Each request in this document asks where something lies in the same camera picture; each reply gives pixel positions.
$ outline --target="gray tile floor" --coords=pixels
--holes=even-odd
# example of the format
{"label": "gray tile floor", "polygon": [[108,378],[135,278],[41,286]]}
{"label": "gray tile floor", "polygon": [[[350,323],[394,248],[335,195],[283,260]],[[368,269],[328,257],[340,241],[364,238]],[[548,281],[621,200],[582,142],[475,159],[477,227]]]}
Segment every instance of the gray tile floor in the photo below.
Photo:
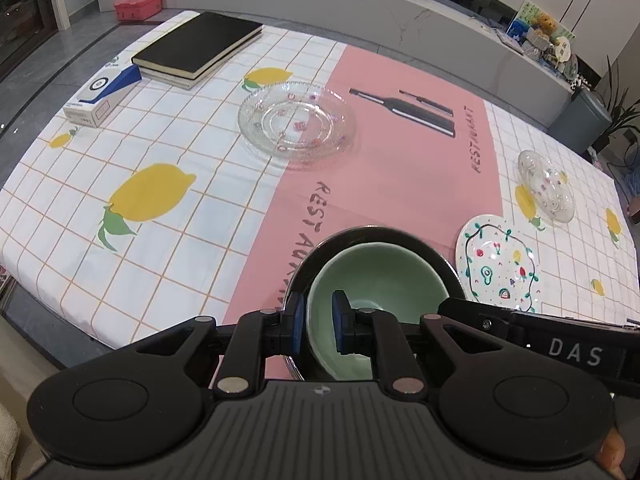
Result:
{"label": "gray tile floor", "polygon": [[[143,25],[118,25],[113,12],[93,12],[69,30],[59,32],[29,56],[0,83],[0,130],[28,103],[15,118],[4,136],[0,137],[0,187],[4,184],[29,145],[49,122],[50,118],[105,62],[114,57],[137,38],[151,30],[158,22],[169,19],[176,10],[163,10]],[[432,73],[520,115],[504,102],[492,98],[481,89],[466,83],[420,60],[360,40],[299,23],[273,20],[245,14],[229,15],[252,19],[266,25],[290,28],[317,34],[377,52],[408,65]],[[522,117],[528,122],[530,118]],[[640,228],[633,226],[636,246],[640,245]],[[102,344],[80,332],[44,308],[35,298],[17,286],[7,303],[4,315],[18,326],[25,336],[65,366],[71,366],[108,351]]]}

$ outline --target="black bowl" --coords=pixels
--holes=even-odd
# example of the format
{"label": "black bowl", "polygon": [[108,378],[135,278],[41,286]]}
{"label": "black bowl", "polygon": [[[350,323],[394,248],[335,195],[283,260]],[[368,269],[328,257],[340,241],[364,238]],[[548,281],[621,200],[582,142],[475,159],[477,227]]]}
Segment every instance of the black bowl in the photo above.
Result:
{"label": "black bowl", "polygon": [[[389,227],[363,226],[340,231],[320,242],[300,263],[298,270],[294,273],[287,289],[285,302],[292,292],[303,294],[306,302],[311,284],[318,272],[324,267],[324,264],[349,247],[369,242],[386,242],[413,251],[438,273],[450,297],[459,298],[460,300],[466,299],[458,275],[450,263],[419,238]],[[294,358],[285,357],[285,362],[292,375],[299,380],[334,380],[321,367],[311,351],[311,346],[306,336],[306,316],[305,329],[302,331],[300,354]]]}

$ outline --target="lemon print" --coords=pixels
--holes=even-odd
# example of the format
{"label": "lemon print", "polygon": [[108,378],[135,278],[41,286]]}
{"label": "lemon print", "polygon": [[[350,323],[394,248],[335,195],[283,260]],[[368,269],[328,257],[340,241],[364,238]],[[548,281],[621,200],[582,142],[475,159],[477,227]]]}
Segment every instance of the lemon print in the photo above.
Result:
{"label": "lemon print", "polygon": [[591,286],[597,294],[599,294],[600,296],[604,296],[604,288],[602,287],[602,283],[600,283],[600,280],[591,280]]}
{"label": "lemon print", "polygon": [[516,187],[516,202],[520,206],[522,214],[527,217],[529,222],[535,225],[538,231],[544,231],[544,227],[540,227],[540,217],[536,214],[536,201],[529,190],[522,184]]}
{"label": "lemon print", "polygon": [[293,72],[272,66],[259,68],[258,70],[249,72],[244,76],[242,88],[249,92],[253,92],[261,86],[284,83],[291,75],[293,75]]}
{"label": "lemon print", "polygon": [[194,174],[183,173],[171,164],[154,164],[135,173],[120,186],[104,207],[98,239],[115,251],[106,234],[135,235],[125,220],[144,222],[158,218],[173,209],[196,180]]}
{"label": "lemon print", "polygon": [[617,244],[620,241],[620,231],[622,231],[620,222],[618,221],[616,214],[608,207],[605,209],[605,213],[607,214],[607,227],[609,228],[609,234],[611,235],[613,243]]}
{"label": "lemon print", "polygon": [[49,142],[50,148],[60,148],[73,139],[78,133],[78,128],[71,128],[66,134],[60,134]]}

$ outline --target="glass plate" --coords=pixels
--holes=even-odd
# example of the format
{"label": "glass plate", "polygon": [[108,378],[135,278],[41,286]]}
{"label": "glass plate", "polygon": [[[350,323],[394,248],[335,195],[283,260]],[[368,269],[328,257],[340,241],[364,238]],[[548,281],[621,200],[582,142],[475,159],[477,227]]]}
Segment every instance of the glass plate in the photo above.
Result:
{"label": "glass plate", "polygon": [[540,208],[553,220],[570,222],[575,215],[574,196],[566,173],[544,155],[524,150],[518,156],[518,170]]}
{"label": "glass plate", "polygon": [[312,83],[268,85],[249,95],[238,111],[240,131],[262,152],[310,162],[347,149],[356,119],[338,94]]}

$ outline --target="black notebook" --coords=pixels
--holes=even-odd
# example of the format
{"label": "black notebook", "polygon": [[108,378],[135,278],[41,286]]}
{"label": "black notebook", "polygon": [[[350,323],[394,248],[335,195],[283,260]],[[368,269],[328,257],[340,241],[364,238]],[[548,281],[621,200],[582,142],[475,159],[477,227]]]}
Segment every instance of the black notebook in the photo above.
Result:
{"label": "black notebook", "polygon": [[157,72],[196,79],[214,63],[253,41],[261,30],[261,23],[203,12],[155,40],[132,61]]}

